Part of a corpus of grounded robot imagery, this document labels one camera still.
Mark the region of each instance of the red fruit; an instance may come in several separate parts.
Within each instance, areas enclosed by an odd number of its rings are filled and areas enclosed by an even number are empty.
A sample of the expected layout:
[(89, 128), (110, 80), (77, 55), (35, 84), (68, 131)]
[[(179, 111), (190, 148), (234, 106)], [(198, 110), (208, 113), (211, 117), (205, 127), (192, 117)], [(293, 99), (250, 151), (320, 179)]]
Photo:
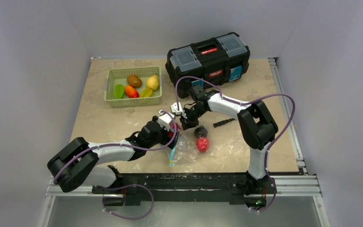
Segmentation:
[(127, 85), (124, 87), (124, 92), (127, 94), (130, 98), (138, 98), (140, 95), (138, 94), (138, 91), (134, 89), (134, 87)]
[(205, 153), (209, 147), (209, 140), (208, 138), (198, 138), (195, 146), (197, 147), (200, 153)]

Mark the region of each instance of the toy fruit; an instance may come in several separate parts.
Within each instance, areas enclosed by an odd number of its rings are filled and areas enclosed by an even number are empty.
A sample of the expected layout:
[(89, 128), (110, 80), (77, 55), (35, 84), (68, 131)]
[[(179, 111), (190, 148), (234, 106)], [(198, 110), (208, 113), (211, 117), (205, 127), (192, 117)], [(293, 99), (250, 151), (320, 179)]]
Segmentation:
[(145, 88), (144, 91), (141, 92), (140, 97), (151, 97), (152, 96), (152, 89), (150, 89), (149, 87)]
[(209, 147), (208, 130), (204, 126), (199, 126), (194, 130), (194, 136), (197, 138), (195, 146), (200, 153), (205, 153)]
[(147, 80), (147, 87), (149, 87), (152, 90), (157, 90), (159, 87), (159, 77), (155, 74), (148, 78)]
[(138, 94), (138, 91), (136, 89), (134, 89), (134, 87), (127, 85), (124, 88), (124, 92), (127, 94), (128, 97), (130, 98), (138, 98), (140, 97), (140, 95)]
[(127, 83), (132, 87), (141, 87), (143, 82), (138, 76), (132, 74), (127, 77)]
[(124, 95), (124, 86), (122, 84), (115, 85), (115, 91), (113, 92), (116, 99), (123, 98)]

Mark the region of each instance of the blue tag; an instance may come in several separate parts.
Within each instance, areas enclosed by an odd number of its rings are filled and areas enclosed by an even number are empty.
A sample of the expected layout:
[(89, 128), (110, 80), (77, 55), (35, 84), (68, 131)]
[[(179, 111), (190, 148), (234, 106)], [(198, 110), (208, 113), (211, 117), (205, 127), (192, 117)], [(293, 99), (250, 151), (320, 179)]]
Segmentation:
[(195, 86), (195, 85), (200, 85), (202, 88), (204, 88), (204, 82), (201, 81), (201, 80), (197, 79), (197, 80), (191, 82), (192, 87)]
[(229, 82), (240, 79), (240, 77), (242, 77), (242, 69), (243, 67), (241, 65), (237, 66), (236, 68), (230, 69)]

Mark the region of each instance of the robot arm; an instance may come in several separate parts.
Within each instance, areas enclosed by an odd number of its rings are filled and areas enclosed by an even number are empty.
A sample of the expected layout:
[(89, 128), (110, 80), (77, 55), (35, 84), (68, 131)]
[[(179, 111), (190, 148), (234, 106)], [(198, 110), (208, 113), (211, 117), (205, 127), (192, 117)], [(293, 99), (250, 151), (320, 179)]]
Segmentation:
[[(111, 144), (89, 143), (82, 137), (75, 138), (48, 162), (47, 167), (63, 192), (70, 192), (82, 184), (113, 187), (114, 183), (118, 182), (116, 179), (121, 177), (117, 169), (113, 166), (96, 165), (138, 159), (147, 152), (140, 148), (168, 144), (173, 133), (176, 133), (175, 139), (168, 145), (173, 148), (177, 143), (178, 133), (172, 128), (171, 123), (172, 119), (167, 114), (154, 116), (141, 131)], [(82, 152), (85, 153), (65, 167)]]
[[(256, 191), (267, 180), (267, 147), (275, 139), (278, 130), (265, 104), (259, 101), (244, 105), (242, 101), (221, 97), (215, 90), (206, 92), (200, 86), (192, 87), (189, 94), (195, 102), (191, 108), (182, 109), (180, 103), (171, 106), (175, 115), (181, 115), (183, 129), (198, 126), (198, 119), (207, 111), (223, 113), (239, 121), (242, 135), (250, 146), (251, 153), (246, 194)], [(167, 144), (173, 133), (178, 136), (177, 130), (171, 127), (171, 122), (171, 117), (166, 114), (154, 116), (140, 132), (111, 144), (100, 145), (88, 143), (81, 137), (75, 138), (48, 162), (48, 169), (55, 176), (55, 182), (63, 192), (70, 192), (82, 184), (109, 188), (122, 186), (121, 181), (117, 180), (121, 178), (121, 174), (115, 167), (96, 165), (120, 160), (132, 161), (145, 155), (146, 151), (141, 148)], [(176, 143), (177, 138), (168, 147), (173, 148)]]
[(239, 121), (245, 142), (250, 146), (249, 175), (253, 181), (261, 181), (266, 177), (265, 164), (268, 162), (266, 154), (268, 145), (275, 139), (278, 131), (275, 120), (262, 101), (244, 105), (245, 102), (233, 99), (216, 90), (205, 91), (201, 86), (190, 88), (189, 95), (195, 105), (181, 109), (180, 103), (172, 105), (175, 115), (181, 115), (180, 122), (183, 129), (198, 126), (198, 118), (207, 111), (225, 114)]

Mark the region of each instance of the potato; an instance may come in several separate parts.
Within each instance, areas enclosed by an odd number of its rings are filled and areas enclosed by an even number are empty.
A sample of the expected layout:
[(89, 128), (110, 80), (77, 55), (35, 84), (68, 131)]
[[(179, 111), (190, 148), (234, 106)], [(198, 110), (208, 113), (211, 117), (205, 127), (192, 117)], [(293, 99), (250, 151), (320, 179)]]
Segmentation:
[(127, 77), (127, 83), (132, 87), (141, 87), (143, 82), (138, 76), (131, 74)]

